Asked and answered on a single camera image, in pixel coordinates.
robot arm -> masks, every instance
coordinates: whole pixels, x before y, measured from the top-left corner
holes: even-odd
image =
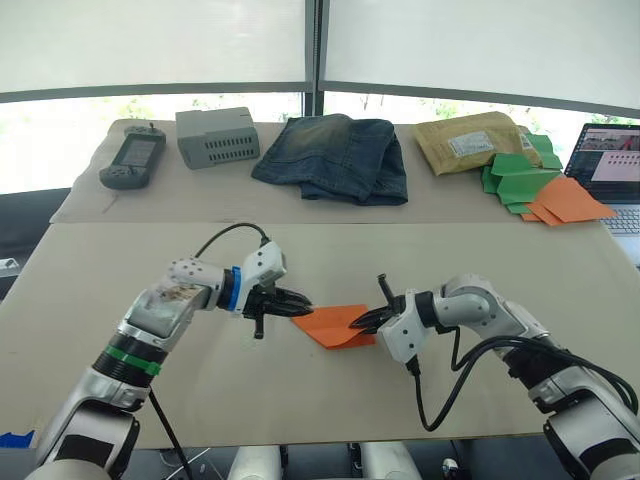
[[[51,420],[38,442],[37,465],[70,459],[65,464],[73,468],[84,461],[119,478],[139,432],[132,412],[149,395],[153,378],[193,313],[221,308],[243,315],[256,321],[254,336],[262,338],[265,314],[312,311],[305,296],[275,286],[285,273],[282,251],[272,241],[249,255],[242,268],[221,269],[197,258],[172,262],[165,276],[134,301]]]
[[[434,330],[445,333],[460,326],[487,341],[519,337],[566,352],[526,309],[502,298],[478,275],[459,275],[433,291],[407,290],[397,297],[383,275],[379,282],[388,305],[353,326],[377,331],[393,359],[408,368],[417,365],[416,354]],[[544,433],[574,478],[640,478],[640,421],[599,378],[543,349],[502,346],[494,351],[536,407],[552,413]]]

gray plastic box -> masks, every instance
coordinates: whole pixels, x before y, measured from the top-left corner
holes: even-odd
[[[246,107],[177,112],[176,131],[184,163],[193,170],[260,156],[258,134]]]

denim jeans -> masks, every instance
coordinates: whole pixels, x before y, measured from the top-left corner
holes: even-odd
[[[342,114],[291,118],[251,176],[298,184],[305,199],[359,205],[408,200],[402,150],[386,120],[352,120]]]

gray handheld device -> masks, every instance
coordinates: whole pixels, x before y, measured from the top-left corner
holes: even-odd
[[[146,187],[167,142],[164,132],[149,127],[128,127],[125,140],[111,165],[100,170],[100,182],[114,190]]]

blue tape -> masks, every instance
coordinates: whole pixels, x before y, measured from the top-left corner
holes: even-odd
[[[242,283],[242,272],[240,267],[231,267],[231,273],[233,273],[233,290],[231,291],[231,299],[229,300],[229,310],[234,311],[238,304],[240,283]]]
[[[35,432],[35,430],[31,430],[26,435],[14,435],[7,432],[0,435],[0,448],[29,448]]]

